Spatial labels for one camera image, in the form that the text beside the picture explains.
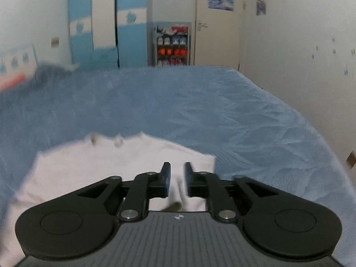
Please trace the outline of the white printed t-shirt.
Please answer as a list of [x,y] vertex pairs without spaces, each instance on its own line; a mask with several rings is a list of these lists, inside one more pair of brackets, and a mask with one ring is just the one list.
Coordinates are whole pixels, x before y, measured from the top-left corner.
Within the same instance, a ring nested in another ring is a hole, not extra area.
[[215,157],[144,133],[122,138],[91,134],[83,140],[38,152],[32,170],[10,200],[1,227],[1,266],[15,266],[25,256],[16,239],[15,223],[27,209],[82,187],[119,175],[124,181],[171,165],[168,198],[151,199],[149,209],[204,211],[202,198],[188,198],[184,165],[213,172]]

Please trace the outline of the blue bedspread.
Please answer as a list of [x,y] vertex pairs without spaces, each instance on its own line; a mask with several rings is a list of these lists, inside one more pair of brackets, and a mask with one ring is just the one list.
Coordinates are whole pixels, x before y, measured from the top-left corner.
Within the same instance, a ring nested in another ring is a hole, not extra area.
[[243,74],[75,71],[43,86],[33,77],[1,93],[1,215],[38,152],[91,133],[146,133],[213,155],[223,179],[246,175],[330,208],[343,225],[334,257],[355,265],[355,189],[345,169],[297,110]]

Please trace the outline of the shoe rack with shoes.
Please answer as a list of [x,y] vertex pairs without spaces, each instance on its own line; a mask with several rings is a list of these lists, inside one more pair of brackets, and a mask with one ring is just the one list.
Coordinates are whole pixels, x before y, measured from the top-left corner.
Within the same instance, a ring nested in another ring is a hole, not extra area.
[[153,65],[189,66],[191,26],[183,22],[161,22],[153,28]]

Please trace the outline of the blue pillow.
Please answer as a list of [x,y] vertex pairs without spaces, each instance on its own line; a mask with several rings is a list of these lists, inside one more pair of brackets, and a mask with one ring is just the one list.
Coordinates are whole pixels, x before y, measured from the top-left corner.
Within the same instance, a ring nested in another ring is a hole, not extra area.
[[35,85],[43,86],[50,81],[70,76],[73,72],[79,70],[79,68],[79,63],[66,66],[42,63],[36,68],[33,81]]

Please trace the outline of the white door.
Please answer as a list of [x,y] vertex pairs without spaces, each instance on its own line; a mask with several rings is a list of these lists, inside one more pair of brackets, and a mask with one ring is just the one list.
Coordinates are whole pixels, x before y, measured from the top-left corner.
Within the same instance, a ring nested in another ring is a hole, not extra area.
[[208,8],[208,0],[196,0],[194,64],[237,69],[240,63],[244,0],[234,0],[234,11]]

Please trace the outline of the blue white wardrobe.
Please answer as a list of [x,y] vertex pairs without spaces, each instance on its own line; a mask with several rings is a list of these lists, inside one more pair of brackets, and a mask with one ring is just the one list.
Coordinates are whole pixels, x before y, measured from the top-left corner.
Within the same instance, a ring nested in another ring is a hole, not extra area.
[[68,16],[81,70],[148,65],[147,0],[68,0]]

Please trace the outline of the white blue headboard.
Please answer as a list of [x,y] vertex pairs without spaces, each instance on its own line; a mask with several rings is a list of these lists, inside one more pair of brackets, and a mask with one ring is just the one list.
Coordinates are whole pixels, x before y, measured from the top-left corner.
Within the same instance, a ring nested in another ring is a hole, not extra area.
[[1,51],[1,92],[9,90],[31,79],[37,68],[37,57],[33,44]]

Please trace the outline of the blue poster on door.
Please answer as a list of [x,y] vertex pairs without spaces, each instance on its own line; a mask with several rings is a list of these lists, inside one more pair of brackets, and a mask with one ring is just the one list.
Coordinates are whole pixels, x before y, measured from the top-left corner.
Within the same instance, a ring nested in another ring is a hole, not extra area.
[[233,12],[234,0],[208,0],[208,8]]

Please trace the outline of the small poster on wall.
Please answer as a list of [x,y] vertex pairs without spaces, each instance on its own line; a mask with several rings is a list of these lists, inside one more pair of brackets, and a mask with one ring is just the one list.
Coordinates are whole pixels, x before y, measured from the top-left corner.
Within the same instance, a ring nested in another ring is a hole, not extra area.
[[257,0],[257,16],[266,15],[266,0]]

